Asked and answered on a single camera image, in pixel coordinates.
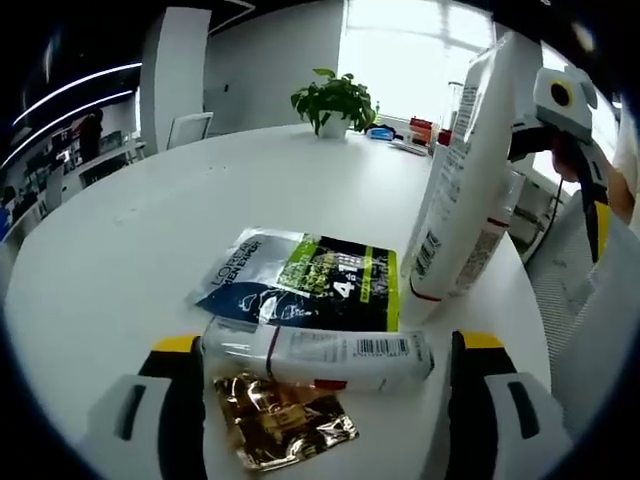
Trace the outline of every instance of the green plant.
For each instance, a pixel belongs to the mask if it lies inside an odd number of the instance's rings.
[[[353,128],[361,132],[373,123],[376,112],[371,108],[371,96],[367,87],[352,82],[353,75],[347,73],[342,78],[328,68],[314,68],[313,71],[327,81],[322,85],[312,82],[291,95],[291,105],[304,120],[306,115],[318,135],[321,125],[327,123],[331,112],[341,112],[342,118],[349,117]]]

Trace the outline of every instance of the cable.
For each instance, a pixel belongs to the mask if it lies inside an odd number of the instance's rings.
[[[535,250],[533,251],[533,253],[531,255],[529,255],[529,258],[527,259],[527,263],[529,263],[531,261],[531,259],[536,255],[536,253],[538,253],[538,250],[540,249],[540,247],[542,246],[542,244],[544,243],[544,241],[547,239],[547,235],[549,234],[549,230],[551,230],[551,227],[553,226],[553,222],[556,219],[556,213],[558,213],[558,204],[560,203],[560,194],[562,193],[562,184],[564,183],[564,179],[560,179],[560,183],[558,184],[558,190],[556,191],[556,204],[553,206],[553,212],[551,213],[551,220],[549,220],[549,225],[547,226],[547,229],[544,231],[544,233],[542,234],[542,238],[540,239],[540,243],[538,243],[538,245],[536,246]]]

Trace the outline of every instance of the ceiling light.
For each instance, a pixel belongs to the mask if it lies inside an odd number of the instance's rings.
[[[64,87],[59,88],[55,92],[51,92],[46,97],[42,98],[41,100],[38,100],[36,103],[31,105],[24,112],[22,112],[20,114],[20,116],[18,116],[18,118],[16,118],[13,121],[11,126],[15,126],[15,124],[18,123],[25,115],[33,112],[36,108],[40,107],[45,102],[48,102],[49,100],[51,100],[56,95],[58,95],[58,94],[60,94],[62,92],[65,92],[65,91],[69,90],[70,88],[75,87],[76,85],[80,85],[81,83],[88,82],[89,80],[93,80],[94,78],[102,77],[103,75],[108,75],[110,73],[120,72],[122,70],[128,70],[129,68],[139,68],[141,66],[142,66],[142,63],[139,63],[139,62],[138,63],[130,63],[129,65],[122,65],[120,67],[110,68],[108,70],[103,70],[101,72],[92,73],[91,75],[89,75],[87,77],[81,78],[80,80],[76,80],[75,82],[71,82],[70,84],[65,85]]]
[[[49,125],[47,125],[46,127],[41,128],[40,130],[38,130],[36,133],[34,133],[33,135],[31,135],[25,142],[23,142],[18,148],[16,148],[11,155],[9,155],[7,157],[7,159],[2,162],[2,165],[0,165],[0,168],[4,168],[4,166],[7,164],[7,162],[9,160],[11,160],[20,150],[22,150],[24,147],[26,147],[29,143],[31,143],[31,141],[36,138],[38,135],[40,135],[41,133],[45,132],[46,130],[50,129],[51,127],[53,127],[56,123],[60,123],[61,121],[63,121],[66,118],[71,117],[72,115],[75,115],[78,112],[81,112],[82,110],[86,110],[88,108],[91,108],[95,105],[98,105],[99,103],[103,103],[103,102],[108,102],[109,100],[113,100],[114,98],[118,98],[118,97],[122,97],[124,95],[129,95],[130,93],[133,93],[133,90],[127,90],[126,92],[120,92],[120,93],[116,93],[115,95],[110,95],[108,97],[104,97],[101,98],[100,100],[96,100],[95,102],[91,102],[91,103],[87,103],[86,105],[80,107],[80,108],[76,108],[75,110],[64,114],[63,116],[61,116],[60,118],[54,120],[53,122],[51,122]]]

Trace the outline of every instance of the white round table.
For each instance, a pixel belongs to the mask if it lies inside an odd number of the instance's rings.
[[[185,297],[245,227],[328,235],[401,259],[430,163],[358,134],[319,140],[300,125],[170,150],[80,192],[26,238],[6,298],[10,338],[44,412],[77,445],[92,405],[158,340],[201,333],[209,315]],[[550,388],[540,313],[505,237],[472,291],[424,327],[436,367],[422,393],[341,394],[360,437],[272,477],[415,479],[443,446],[446,464],[446,438],[434,432],[459,328],[497,334],[516,367]],[[218,412],[208,415],[208,471],[241,475]]]

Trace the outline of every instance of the potted plant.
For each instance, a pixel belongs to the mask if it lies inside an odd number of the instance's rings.
[[[313,71],[326,82],[316,85],[312,82],[291,95],[291,105],[304,120],[305,115],[313,130],[322,138],[344,138],[353,123],[353,128],[361,132],[376,117],[371,108],[371,96],[367,87],[353,83],[353,75],[347,73],[341,78],[328,68],[314,68]]]

